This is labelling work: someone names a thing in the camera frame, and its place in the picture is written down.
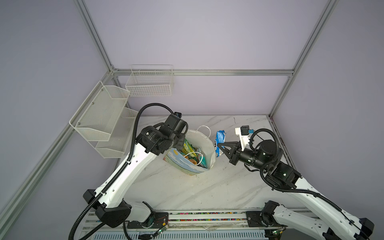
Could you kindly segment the orange Fox's candy bag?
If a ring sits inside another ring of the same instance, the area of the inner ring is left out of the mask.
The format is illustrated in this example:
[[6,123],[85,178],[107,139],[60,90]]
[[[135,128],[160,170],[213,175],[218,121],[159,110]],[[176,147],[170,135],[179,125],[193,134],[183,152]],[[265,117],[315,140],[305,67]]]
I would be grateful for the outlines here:
[[192,155],[192,156],[186,156],[186,159],[188,159],[192,164],[198,165],[198,155]]

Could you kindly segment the green candy bag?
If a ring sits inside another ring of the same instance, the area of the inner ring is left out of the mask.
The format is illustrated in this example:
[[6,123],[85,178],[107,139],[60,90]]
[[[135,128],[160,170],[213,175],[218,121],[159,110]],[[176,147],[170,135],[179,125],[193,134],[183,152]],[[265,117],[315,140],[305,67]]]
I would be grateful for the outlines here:
[[185,143],[184,143],[184,147],[182,149],[182,153],[184,155],[189,155],[189,156],[192,156],[192,155],[196,155],[197,154],[197,151],[195,150],[195,148],[188,142],[187,139],[185,139]]

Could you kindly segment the teal Fox's candy bag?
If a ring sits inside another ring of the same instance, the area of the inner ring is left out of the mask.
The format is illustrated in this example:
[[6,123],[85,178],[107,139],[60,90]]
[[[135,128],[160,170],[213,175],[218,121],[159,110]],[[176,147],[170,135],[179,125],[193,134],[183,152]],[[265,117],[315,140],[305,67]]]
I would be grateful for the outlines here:
[[203,151],[200,148],[197,148],[197,155],[198,155],[198,166],[207,169],[208,164],[206,160],[206,155],[203,153]]

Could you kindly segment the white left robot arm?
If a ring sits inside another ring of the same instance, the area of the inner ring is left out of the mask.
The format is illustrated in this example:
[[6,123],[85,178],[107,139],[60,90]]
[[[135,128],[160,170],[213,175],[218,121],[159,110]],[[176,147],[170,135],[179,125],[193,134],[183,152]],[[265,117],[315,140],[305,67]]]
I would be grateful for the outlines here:
[[139,133],[138,125],[134,124],[127,157],[104,184],[84,193],[88,204],[85,212],[94,209],[101,223],[111,228],[127,220],[146,222],[152,214],[151,208],[145,203],[130,203],[124,199],[125,194],[150,162],[184,142],[188,129],[188,124],[180,121],[148,126]]

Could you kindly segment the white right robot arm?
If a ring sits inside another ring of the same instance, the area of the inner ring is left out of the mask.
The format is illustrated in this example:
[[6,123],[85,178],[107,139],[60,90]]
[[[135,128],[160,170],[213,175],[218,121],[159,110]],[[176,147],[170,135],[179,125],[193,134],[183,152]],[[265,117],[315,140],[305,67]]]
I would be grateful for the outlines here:
[[317,191],[298,171],[281,162],[283,150],[277,140],[263,140],[256,146],[253,137],[238,142],[219,143],[217,147],[236,165],[241,162],[251,172],[258,172],[273,191],[285,193],[307,207],[313,219],[290,211],[275,201],[268,201],[256,221],[265,227],[290,227],[317,240],[368,240],[374,223],[358,218]]

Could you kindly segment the blue snack packet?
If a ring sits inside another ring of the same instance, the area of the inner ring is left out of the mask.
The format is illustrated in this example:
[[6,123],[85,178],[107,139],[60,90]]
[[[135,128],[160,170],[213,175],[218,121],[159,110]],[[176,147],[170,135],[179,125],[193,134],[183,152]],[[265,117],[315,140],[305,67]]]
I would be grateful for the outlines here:
[[216,132],[215,137],[215,153],[216,157],[218,158],[220,155],[223,154],[222,150],[219,148],[219,144],[222,144],[225,142],[226,133],[224,130],[220,130]]

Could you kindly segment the white printed paper bag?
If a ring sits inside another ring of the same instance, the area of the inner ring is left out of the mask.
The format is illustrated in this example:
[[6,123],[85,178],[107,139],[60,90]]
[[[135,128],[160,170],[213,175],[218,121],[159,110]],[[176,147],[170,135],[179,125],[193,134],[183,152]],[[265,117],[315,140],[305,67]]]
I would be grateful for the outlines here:
[[205,135],[198,128],[187,132],[181,150],[170,149],[163,160],[181,172],[193,176],[213,168],[216,150],[210,135]]

